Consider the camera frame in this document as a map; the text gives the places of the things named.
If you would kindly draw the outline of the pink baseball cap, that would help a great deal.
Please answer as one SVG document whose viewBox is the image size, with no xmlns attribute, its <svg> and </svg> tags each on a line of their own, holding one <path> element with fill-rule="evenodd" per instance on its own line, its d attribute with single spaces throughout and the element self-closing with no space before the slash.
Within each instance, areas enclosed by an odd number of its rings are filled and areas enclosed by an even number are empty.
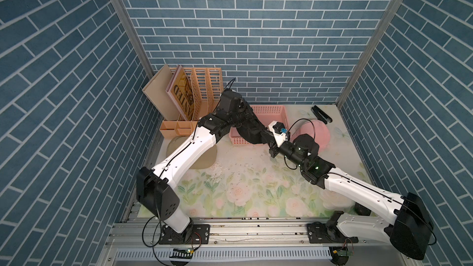
<svg viewBox="0 0 473 266">
<path fill-rule="evenodd" d="M 303 119 L 298 122 L 295 129 L 291 130 L 291 141 L 294 142 L 301 134 L 308 134 L 313 137 L 314 142 L 319 145 L 319 151 L 326 150 L 331 140 L 330 131 L 326 124 L 316 119 L 311 121 Z"/>
</svg>

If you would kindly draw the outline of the black baseball cap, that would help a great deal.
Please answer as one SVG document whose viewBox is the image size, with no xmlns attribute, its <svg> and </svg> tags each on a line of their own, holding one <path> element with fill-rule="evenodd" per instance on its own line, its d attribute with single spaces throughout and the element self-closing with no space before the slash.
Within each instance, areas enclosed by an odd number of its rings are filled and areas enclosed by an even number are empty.
<svg viewBox="0 0 473 266">
<path fill-rule="evenodd" d="M 251 108 L 240 115 L 235 127 L 240 136 L 250 144 L 275 144 L 273 133 L 260 122 Z"/>
</svg>

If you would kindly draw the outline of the beige baseball cap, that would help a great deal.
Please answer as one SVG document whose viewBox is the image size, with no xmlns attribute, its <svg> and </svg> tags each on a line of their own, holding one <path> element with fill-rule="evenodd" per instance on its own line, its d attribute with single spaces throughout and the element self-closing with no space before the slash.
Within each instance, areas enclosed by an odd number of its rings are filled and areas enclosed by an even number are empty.
<svg viewBox="0 0 473 266">
<path fill-rule="evenodd" d="M 167 146 L 166 157 L 170 156 L 178 147 L 180 147 L 188 137 L 177 136 L 173 138 Z M 205 151 L 199 159 L 193 163 L 190 169 L 206 169 L 211 167 L 216 162 L 216 157 L 218 154 L 217 146 L 211 147 L 209 150 Z"/>
</svg>

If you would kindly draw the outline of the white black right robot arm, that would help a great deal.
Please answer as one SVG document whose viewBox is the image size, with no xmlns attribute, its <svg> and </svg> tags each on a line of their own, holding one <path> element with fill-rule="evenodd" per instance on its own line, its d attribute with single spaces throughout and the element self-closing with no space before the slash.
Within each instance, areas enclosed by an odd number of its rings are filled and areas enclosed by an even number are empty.
<svg viewBox="0 0 473 266">
<path fill-rule="evenodd" d="M 352 177 L 319 157 L 316 143 L 307 134 L 295 142 L 288 141 L 283 133 L 270 135 L 266 141 L 272 157 L 283 155 L 310 184 L 347 197 L 375 214 L 370 217 L 339 213 L 334 221 L 341 235 L 389 242 L 409 258 L 425 258 L 434 225 L 421 197 L 414 193 L 399 195 Z"/>
</svg>

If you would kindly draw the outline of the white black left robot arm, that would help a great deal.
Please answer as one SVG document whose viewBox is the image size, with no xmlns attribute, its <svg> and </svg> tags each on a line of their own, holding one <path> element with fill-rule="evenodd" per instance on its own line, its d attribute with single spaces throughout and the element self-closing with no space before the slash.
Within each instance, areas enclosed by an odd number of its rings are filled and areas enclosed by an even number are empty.
<svg viewBox="0 0 473 266">
<path fill-rule="evenodd" d="M 179 207 L 175 189 L 184 174 L 230 129 L 245 120 L 248 104 L 237 92 L 226 89 L 214 112 L 201 118 L 193 133 L 164 161 L 143 167 L 136 177 L 137 201 L 164 222 L 179 243 L 192 238 L 193 221 Z"/>
</svg>

